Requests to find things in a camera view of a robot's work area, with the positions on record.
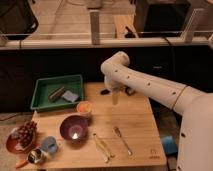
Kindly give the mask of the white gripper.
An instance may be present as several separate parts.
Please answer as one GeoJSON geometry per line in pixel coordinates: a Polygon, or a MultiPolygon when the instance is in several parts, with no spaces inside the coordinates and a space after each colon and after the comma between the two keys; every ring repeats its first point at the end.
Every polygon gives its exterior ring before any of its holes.
{"type": "Polygon", "coordinates": [[[124,85],[112,80],[111,78],[105,76],[104,77],[104,84],[105,87],[109,90],[112,91],[112,103],[113,105],[118,104],[118,95],[119,91],[121,91],[124,88],[124,85]]]}

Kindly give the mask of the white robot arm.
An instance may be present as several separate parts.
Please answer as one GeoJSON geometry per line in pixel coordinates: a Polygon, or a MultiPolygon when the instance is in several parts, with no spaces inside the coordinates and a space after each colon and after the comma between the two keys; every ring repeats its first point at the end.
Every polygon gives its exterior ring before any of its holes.
{"type": "Polygon", "coordinates": [[[106,88],[128,86],[181,115],[177,171],[213,171],[213,93],[132,70],[129,63],[119,51],[101,64],[106,88]]]}

